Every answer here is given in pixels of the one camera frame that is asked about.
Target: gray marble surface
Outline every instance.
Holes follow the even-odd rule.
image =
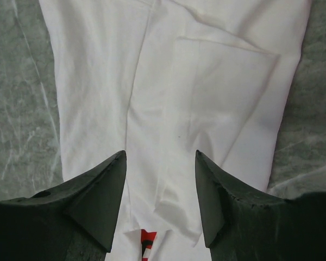
[[[54,61],[38,0],[0,0],[0,200],[62,182]],[[314,0],[269,193],[326,190],[326,0]]]

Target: gray table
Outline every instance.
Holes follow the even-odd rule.
[[[54,60],[37,0],[0,0],[0,200],[62,183]],[[269,191],[326,190],[326,0],[314,0]]]

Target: white fabric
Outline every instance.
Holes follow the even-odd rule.
[[[310,0],[40,0],[55,58],[65,181],[119,150],[127,180],[112,253],[211,260],[201,150],[266,190]]]

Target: white garment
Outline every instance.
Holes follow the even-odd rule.
[[[310,0],[40,4],[55,57],[64,180],[127,151],[106,260],[139,260],[139,229],[158,231],[150,261],[211,260],[195,151],[266,190]]]

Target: black plastic part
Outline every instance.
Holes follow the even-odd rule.
[[[196,183],[212,261],[326,260],[326,192],[277,198],[226,173],[200,151]]]
[[[103,261],[110,252],[126,153],[31,198],[0,201],[0,261]]]

